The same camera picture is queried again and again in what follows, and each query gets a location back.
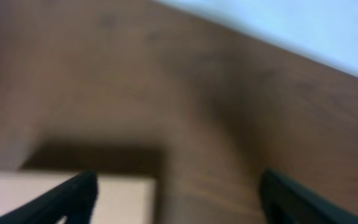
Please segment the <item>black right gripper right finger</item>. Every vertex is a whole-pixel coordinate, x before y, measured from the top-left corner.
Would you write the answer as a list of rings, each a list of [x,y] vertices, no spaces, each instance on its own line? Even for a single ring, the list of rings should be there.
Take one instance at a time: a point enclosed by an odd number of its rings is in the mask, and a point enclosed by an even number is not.
[[[358,224],[358,216],[272,169],[261,176],[259,198],[269,224]]]

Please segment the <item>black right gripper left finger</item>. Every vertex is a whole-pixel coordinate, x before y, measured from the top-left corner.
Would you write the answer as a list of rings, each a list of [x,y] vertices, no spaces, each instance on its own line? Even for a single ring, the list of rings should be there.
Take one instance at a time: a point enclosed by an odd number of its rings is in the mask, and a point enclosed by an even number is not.
[[[0,223],[90,223],[98,198],[98,175],[94,171],[67,174],[0,172],[0,211],[54,180],[64,182],[0,216]]]

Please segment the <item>cardboard box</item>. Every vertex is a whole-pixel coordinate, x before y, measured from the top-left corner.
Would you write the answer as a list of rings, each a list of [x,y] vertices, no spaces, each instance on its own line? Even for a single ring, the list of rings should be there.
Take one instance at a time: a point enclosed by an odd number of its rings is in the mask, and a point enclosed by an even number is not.
[[[73,176],[72,172],[0,172],[0,216]],[[153,179],[102,174],[98,189],[92,223],[152,223]]]

